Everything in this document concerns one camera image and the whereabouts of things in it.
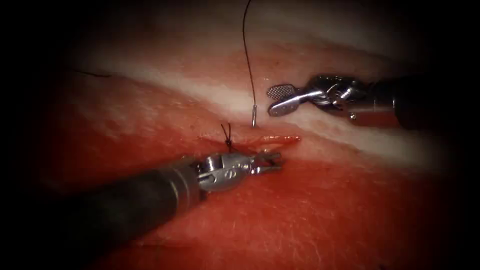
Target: white fat layer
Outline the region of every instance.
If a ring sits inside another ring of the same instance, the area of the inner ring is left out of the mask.
[[[251,120],[252,94],[248,89],[233,89],[227,85],[205,85],[185,78],[180,73],[163,72],[137,63],[127,64],[120,59],[104,58],[100,62],[97,61],[94,64],[96,67],[101,66],[102,69],[114,71],[115,74],[189,96],[204,104],[207,110],[228,121],[247,124]],[[266,113],[267,106],[267,104],[259,104],[257,120],[260,127],[275,127],[288,123],[322,138],[379,156],[389,163],[402,167],[438,170],[443,166],[442,148],[421,134],[354,126],[310,104],[303,104],[290,115],[271,118]],[[302,144],[299,157],[325,160],[326,156],[335,155],[324,153],[321,145],[312,145],[307,141]]]

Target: surgical needle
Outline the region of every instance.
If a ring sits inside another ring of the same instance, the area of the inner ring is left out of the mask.
[[[253,108],[251,110],[251,125],[252,127],[255,128],[257,126],[257,99],[255,98],[254,79],[252,77],[252,69],[250,68],[249,52],[247,51],[247,43],[245,42],[245,18],[247,17],[247,11],[249,10],[251,1],[252,0],[248,0],[248,3],[246,4],[245,12],[243,13],[242,34],[243,34],[243,47],[245,48],[246,64],[248,65],[248,73],[250,74],[251,91],[253,92]]]

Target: fenestrated grasper jaw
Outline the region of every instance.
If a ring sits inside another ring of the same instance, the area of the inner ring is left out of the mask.
[[[291,84],[278,84],[270,87],[266,91],[266,95],[272,100],[281,100],[285,97],[294,95],[298,89]]]

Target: skin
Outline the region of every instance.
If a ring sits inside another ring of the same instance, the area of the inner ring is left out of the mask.
[[[415,53],[423,55],[423,44],[395,35],[401,22],[375,9],[253,1],[246,39],[259,109],[252,128],[245,4],[116,9],[71,48],[73,66],[109,77],[64,74],[58,102],[42,114],[32,163],[51,193],[77,193],[183,155],[226,152],[226,123],[237,149],[280,151],[285,159],[282,171],[210,194],[92,269],[434,267],[451,230],[441,143],[354,126],[311,104],[272,118],[264,94],[322,73],[371,82],[422,70],[427,60]]]

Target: black suture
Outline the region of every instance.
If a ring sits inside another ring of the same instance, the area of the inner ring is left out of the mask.
[[[227,131],[225,130],[224,125],[223,124],[220,124],[220,125],[221,125],[221,128],[223,129],[223,133],[225,134],[225,144],[228,147],[228,152],[231,153],[232,150],[238,151],[232,145],[232,143],[233,143],[232,142],[232,126],[230,125],[230,123],[228,123],[228,135],[227,135]]]
[[[243,25],[241,32],[243,34],[243,47],[245,48],[246,64],[248,65],[248,73],[250,74],[251,91],[253,92],[253,104],[257,104],[257,99],[255,98],[254,79],[252,77],[252,69],[250,68],[249,52],[247,51],[247,42],[245,41],[245,18],[247,17],[247,11],[249,10],[251,1],[252,0],[248,0],[248,3],[245,7],[245,12],[243,13]]]

